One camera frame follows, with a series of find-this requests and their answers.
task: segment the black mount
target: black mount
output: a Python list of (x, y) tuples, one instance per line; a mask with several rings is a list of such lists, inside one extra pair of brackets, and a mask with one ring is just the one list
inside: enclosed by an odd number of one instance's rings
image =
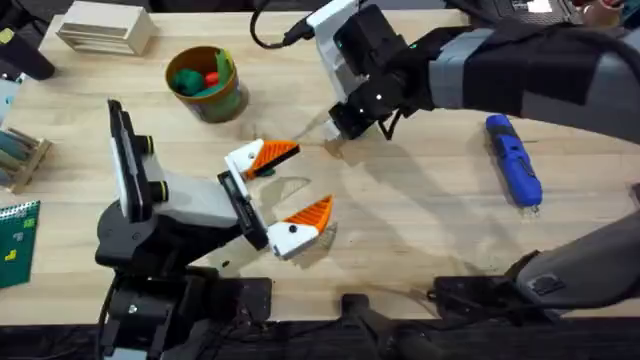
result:
[(270, 279), (222, 279), (216, 269), (188, 266), (240, 235), (239, 225), (208, 228), (162, 215), (130, 223), (119, 202), (111, 204), (98, 223), (96, 252), (98, 264), (116, 270), (114, 291), (106, 304), (109, 320), (100, 339), (103, 355), (129, 348), (159, 359), (163, 352), (178, 348), (176, 358), (194, 358), (182, 357), (194, 347), (181, 344), (196, 323), (228, 323), (239, 309), (250, 313), (252, 320), (266, 321), (271, 311)]
[(427, 335), (414, 326), (388, 319), (369, 306), (364, 294), (345, 294), (341, 299), (342, 318), (358, 324), (372, 342), (375, 354), (363, 359), (445, 360), (448, 353), (435, 346)]
[(427, 298), (437, 305), (438, 315), (444, 320), (472, 320), (482, 318), (488, 311), (520, 307), (525, 309), (506, 312), (502, 317), (514, 326), (554, 323), (559, 319), (554, 313), (526, 309), (533, 303), (515, 285), (520, 270), (538, 254), (534, 251), (525, 255), (502, 276), (436, 277)]

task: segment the green object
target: green object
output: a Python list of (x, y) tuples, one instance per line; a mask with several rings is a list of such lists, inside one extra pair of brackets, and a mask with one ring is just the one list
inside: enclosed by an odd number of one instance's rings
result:
[(204, 89), (194, 94), (193, 96), (199, 97), (199, 96), (207, 96), (207, 95), (215, 94), (216, 92), (222, 90), (222, 88), (224, 88), (224, 85), (222, 83), (218, 83), (217, 85)]
[(205, 88), (204, 76), (192, 69), (181, 69), (173, 75), (171, 87), (184, 96), (194, 96)]
[(40, 201), (0, 209), (0, 288), (29, 282)]
[(269, 170), (266, 170), (265, 172), (263, 172), (262, 174), (260, 174), (260, 177), (269, 177), (269, 176), (273, 176), (276, 174), (276, 169), (271, 168)]
[(218, 51), (216, 54), (216, 63), (218, 65), (218, 84), (222, 84), (224, 87), (231, 77), (231, 65), (224, 51)]

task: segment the wooden box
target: wooden box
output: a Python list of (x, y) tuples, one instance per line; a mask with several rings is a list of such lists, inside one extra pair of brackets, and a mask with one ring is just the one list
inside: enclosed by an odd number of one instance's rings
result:
[(139, 56), (155, 29), (141, 6), (75, 1), (57, 34), (76, 51)]

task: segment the red object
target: red object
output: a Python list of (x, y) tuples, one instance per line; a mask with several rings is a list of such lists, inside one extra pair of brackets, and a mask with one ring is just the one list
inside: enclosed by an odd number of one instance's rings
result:
[(204, 81), (207, 84), (207, 87), (212, 87), (218, 85), (220, 77), (217, 72), (208, 73), (207, 76), (205, 76)]

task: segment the gray robot arm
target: gray robot arm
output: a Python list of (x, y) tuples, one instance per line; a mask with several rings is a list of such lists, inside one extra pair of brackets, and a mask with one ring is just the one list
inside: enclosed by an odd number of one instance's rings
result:
[[(393, 123), (418, 110), (446, 108), (509, 114), (640, 144), (640, 31), (616, 38), (507, 22), (494, 29), (440, 28), (407, 44), (370, 6), (339, 25), (331, 41), (340, 53), (330, 61), (334, 71), (360, 80), (351, 91), (353, 82), (346, 83), (342, 99), (338, 94), (328, 123), (334, 135), (353, 139), (375, 123), (384, 130), (394, 113)], [(326, 42), (319, 46), (325, 65), (326, 48)], [(604, 307), (636, 295), (639, 257), (635, 213), (529, 257), (510, 274), (540, 308)]]

